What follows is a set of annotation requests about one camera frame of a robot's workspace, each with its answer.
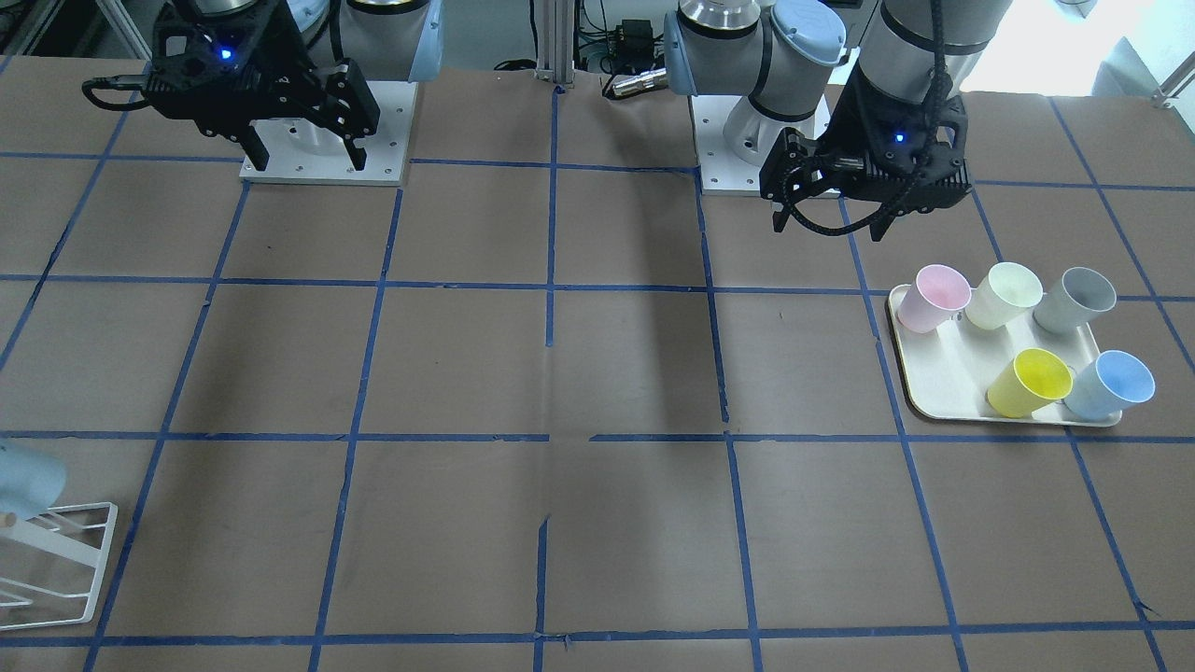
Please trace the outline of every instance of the black cable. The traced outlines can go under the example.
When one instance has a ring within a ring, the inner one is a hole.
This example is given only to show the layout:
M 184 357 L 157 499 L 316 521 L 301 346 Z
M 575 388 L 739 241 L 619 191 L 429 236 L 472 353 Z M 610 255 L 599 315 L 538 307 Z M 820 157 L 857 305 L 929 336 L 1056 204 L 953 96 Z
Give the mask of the black cable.
M 329 7 L 329 26 L 332 33 L 332 59 L 339 63 L 344 60 L 344 44 L 341 42 L 341 5 L 344 0 L 332 0 Z
M 133 110 L 143 110 L 149 106 L 149 100 L 141 98 L 140 100 L 131 100 L 128 103 L 110 103 L 96 96 L 96 90 L 99 91 L 139 91 L 136 88 L 136 81 L 129 81 L 128 84 L 121 83 L 120 77 L 97 77 L 96 79 L 88 79 L 82 83 L 82 94 L 85 98 L 91 100 L 92 105 L 96 105 L 100 110 L 108 110 L 110 112 L 128 112 Z
M 324 12 L 324 20 L 319 22 L 319 28 L 315 30 L 315 35 L 311 36 L 307 41 L 307 50 L 311 51 L 319 41 L 324 38 L 324 33 L 327 32 L 329 20 L 332 18 L 332 7 L 329 5 L 327 11 Z
M 933 20 L 933 79 L 930 81 L 930 91 L 926 94 L 926 102 L 929 103 L 927 111 L 930 132 L 925 136 L 925 143 L 918 153 L 917 160 L 914 161 L 915 165 L 925 165 L 929 161 L 930 149 L 938 141 L 938 126 L 942 123 L 942 109 L 945 106 L 946 94 L 950 93 L 950 88 L 952 87 L 952 85 L 946 84 L 950 78 L 946 73 L 946 36 L 943 28 L 942 0 L 930 0 L 930 12 Z M 918 179 L 924 177 L 923 171 L 914 170 L 906 176 L 905 183 L 901 185 L 900 190 L 893 194 L 890 198 L 881 203 L 876 212 L 850 225 L 831 228 L 807 218 L 799 209 L 797 209 L 797 204 L 792 202 L 792 188 L 796 185 L 796 178 L 803 175 L 804 167 L 804 161 L 802 161 L 796 167 L 790 170 L 784 177 L 784 181 L 780 184 L 784 207 L 788 209 L 789 214 L 792 215 L 792 219 L 797 220 L 797 224 L 822 236 L 846 236 L 866 228 L 872 224 L 883 221 L 905 204 L 905 200 L 908 198 L 908 195 L 917 187 Z
M 528 0 L 531 5 L 531 39 L 535 44 L 535 62 L 539 63 L 539 29 L 535 28 L 535 0 Z

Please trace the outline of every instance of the white tray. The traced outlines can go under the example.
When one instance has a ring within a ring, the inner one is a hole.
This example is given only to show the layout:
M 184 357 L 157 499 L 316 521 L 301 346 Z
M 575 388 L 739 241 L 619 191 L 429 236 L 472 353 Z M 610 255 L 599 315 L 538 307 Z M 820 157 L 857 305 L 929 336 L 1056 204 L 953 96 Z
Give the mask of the white tray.
M 905 390 L 921 415 L 934 420 L 1077 427 L 1111 427 L 1120 422 L 1121 411 L 1091 422 L 1071 413 L 1062 402 L 1037 409 L 1029 417 L 1004 417 L 987 403 L 988 385 L 1025 348 L 1043 348 L 1061 358 L 1073 373 L 1083 371 L 1099 356 L 1099 347 L 1086 324 L 1073 334 L 1050 334 L 1037 326 L 1032 311 L 1028 311 L 1000 329 L 985 331 L 960 312 L 936 331 L 917 334 L 896 319 L 896 308 L 908 288 L 901 285 L 888 294 L 888 322 Z

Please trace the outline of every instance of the cup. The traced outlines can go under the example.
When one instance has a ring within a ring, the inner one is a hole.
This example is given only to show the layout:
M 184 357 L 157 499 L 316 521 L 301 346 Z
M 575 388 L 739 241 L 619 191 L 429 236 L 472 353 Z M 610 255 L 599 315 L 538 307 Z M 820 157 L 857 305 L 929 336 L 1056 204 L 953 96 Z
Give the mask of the cup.
M 1046 331 L 1068 334 L 1113 310 L 1116 288 L 1090 268 L 1067 269 L 1034 310 L 1034 319 Z
M 1074 390 L 1062 401 L 1084 420 L 1104 420 L 1150 401 L 1153 391 L 1153 374 L 1141 360 L 1122 350 L 1108 350 L 1074 377 Z
M 917 273 L 896 319 L 909 331 L 929 334 L 970 303 L 970 282 L 963 274 L 942 264 L 930 264 Z
M 1000 262 L 987 271 L 967 304 L 967 319 L 980 329 L 999 329 L 1042 300 L 1042 282 L 1034 271 Z
M 0 513 L 16 513 L 22 520 L 41 515 L 66 484 L 62 460 L 0 439 Z
M 1071 393 L 1066 362 L 1041 348 L 1021 350 L 987 389 L 987 403 L 1005 417 L 1025 417 Z

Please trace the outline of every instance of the wall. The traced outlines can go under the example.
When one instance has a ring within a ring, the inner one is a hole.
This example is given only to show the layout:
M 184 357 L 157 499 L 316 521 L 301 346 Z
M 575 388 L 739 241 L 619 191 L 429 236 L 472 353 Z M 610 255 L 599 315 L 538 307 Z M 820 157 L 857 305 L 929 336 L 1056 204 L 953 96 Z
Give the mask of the wall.
M 1154 79 L 1163 81 L 1195 50 L 1195 1 L 1152 0 L 1147 5 L 1128 41 Z M 1175 100 L 1175 109 L 1195 128 L 1195 85 Z

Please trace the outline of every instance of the metal pole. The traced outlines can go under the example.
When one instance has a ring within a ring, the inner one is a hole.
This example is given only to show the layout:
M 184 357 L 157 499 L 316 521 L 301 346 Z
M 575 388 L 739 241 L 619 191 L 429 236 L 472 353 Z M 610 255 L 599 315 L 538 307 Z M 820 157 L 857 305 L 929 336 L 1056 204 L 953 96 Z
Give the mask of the metal pole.
M 572 86 L 572 38 L 576 30 L 574 0 L 541 0 L 539 7 L 539 60 L 535 77 Z
M 1187 60 L 1166 78 L 1166 81 L 1158 86 L 1151 98 L 1153 106 L 1169 108 L 1170 99 L 1177 98 L 1191 81 L 1195 81 L 1195 51 L 1191 51 L 1191 55 L 1187 56 Z
M 141 31 L 133 23 L 133 17 L 129 16 L 124 5 L 120 0 L 96 0 L 96 4 L 99 5 L 99 11 L 108 18 L 108 23 L 111 24 L 112 30 L 116 31 L 116 35 L 133 56 L 142 61 L 148 61 L 153 54 L 149 53 L 149 45 L 141 37 Z

